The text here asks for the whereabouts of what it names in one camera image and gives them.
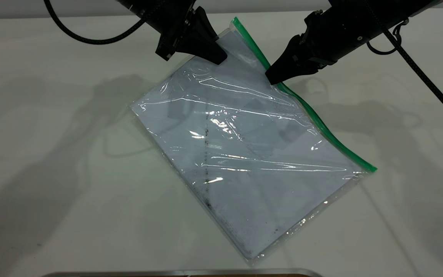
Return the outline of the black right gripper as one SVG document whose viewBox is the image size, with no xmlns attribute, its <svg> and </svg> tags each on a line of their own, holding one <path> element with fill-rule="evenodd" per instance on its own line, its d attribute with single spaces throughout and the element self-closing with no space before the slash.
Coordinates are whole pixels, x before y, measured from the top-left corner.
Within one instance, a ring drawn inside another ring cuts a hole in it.
<svg viewBox="0 0 443 277">
<path fill-rule="evenodd" d="M 306 31 L 293 36 L 266 70 L 271 85 L 318 73 L 364 44 L 358 19 L 343 11 L 315 11 L 305 18 Z"/>
</svg>

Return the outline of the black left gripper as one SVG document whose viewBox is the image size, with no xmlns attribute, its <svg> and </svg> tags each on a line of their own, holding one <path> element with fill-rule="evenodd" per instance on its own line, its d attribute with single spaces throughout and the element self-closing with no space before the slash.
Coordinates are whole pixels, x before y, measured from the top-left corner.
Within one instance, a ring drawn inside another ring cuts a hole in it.
<svg viewBox="0 0 443 277">
<path fill-rule="evenodd" d="M 162 6 L 155 15 L 155 29 L 160 33 L 155 53 L 165 61 L 177 52 L 203 58 L 215 65 L 227 59 L 202 7 L 194 10 L 193 6 Z"/>
</svg>

